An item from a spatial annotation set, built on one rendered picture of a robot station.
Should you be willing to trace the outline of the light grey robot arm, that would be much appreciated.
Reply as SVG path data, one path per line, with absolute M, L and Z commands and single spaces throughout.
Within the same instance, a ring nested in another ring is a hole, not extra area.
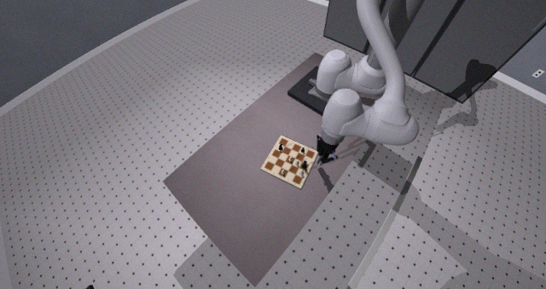
M 322 59 L 317 80 L 309 80 L 314 87 L 308 94 L 327 102 L 320 132 L 327 144 L 358 136 L 401 146 L 419 133 L 405 104 L 405 76 L 396 50 L 425 0 L 393 0 L 384 21 L 379 1 L 357 0 L 358 18 L 372 47 L 369 55 L 354 62 L 346 52 L 331 50 Z M 369 107 L 358 93 L 383 96 Z

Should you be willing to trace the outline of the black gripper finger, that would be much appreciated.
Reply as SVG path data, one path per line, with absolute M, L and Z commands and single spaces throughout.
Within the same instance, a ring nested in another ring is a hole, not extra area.
M 326 151 L 326 153 L 325 153 L 325 151 Z M 324 152 L 325 155 L 323 154 L 322 158 L 320 159 L 320 162 L 319 162 L 319 164 L 318 164 L 319 166 L 320 166 L 320 165 L 324 165 L 324 164 L 326 164 L 327 162 L 329 162 L 329 161 L 331 161 L 331 160 L 333 161 L 333 160 L 335 160 L 335 159 L 338 158 L 338 157 L 334 154 L 334 151 L 333 151 L 333 154 L 331 154 L 330 158 L 328 158 L 329 154 L 327 153 L 327 151 L 328 151 L 328 150 L 324 149 L 323 152 Z M 321 161 L 322 161 L 322 162 L 321 162 Z M 324 163 L 323 163 L 323 162 L 324 162 Z M 321 164 L 320 164 L 320 163 L 321 163 Z M 322 163 L 323 163 L 323 164 L 322 164 Z
M 322 155 L 323 155 L 323 147 L 320 145 L 319 139 L 320 139 L 320 135 L 317 136 L 317 151 L 319 152 L 317 162 L 319 162 L 319 160 L 322 158 Z

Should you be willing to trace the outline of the brown and cream chessboard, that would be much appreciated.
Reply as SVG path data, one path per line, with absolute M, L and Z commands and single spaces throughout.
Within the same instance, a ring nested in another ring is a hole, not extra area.
M 279 150 L 280 144 L 282 144 L 282 150 Z M 305 148 L 303 153 L 301 152 L 302 147 Z M 280 136 L 260 169 L 301 189 L 317 154 L 318 152 L 310 147 Z M 292 162 L 289 161 L 290 157 L 293 159 Z M 297 160 L 299 161 L 298 165 L 295 164 Z M 305 160 L 307 167 L 303 169 L 301 166 Z M 302 169 L 304 174 L 300 175 L 299 172 Z M 285 170 L 284 175 L 282 170 Z

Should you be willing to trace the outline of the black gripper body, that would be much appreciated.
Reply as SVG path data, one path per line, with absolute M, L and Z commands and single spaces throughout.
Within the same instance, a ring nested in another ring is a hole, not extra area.
M 333 154 L 333 151 L 335 152 L 335 149 L 336 149 L 336 148 L 338 147 L 338 145 L 339 145 L 339 144 L 337 144 L 337 145 L 329 145 L 329 144 L 327 144 L 326 142 L 324 142 L 324 141 L 322 140 L 322 138 L 320 138 L 320 144 L 321 144 L 321 146 L 323 147 L 323 149 L 324 149 L 324 148 L 327 149 L 327 150 L 328 150 L 327 153 L 330 153 L 330 154 Z

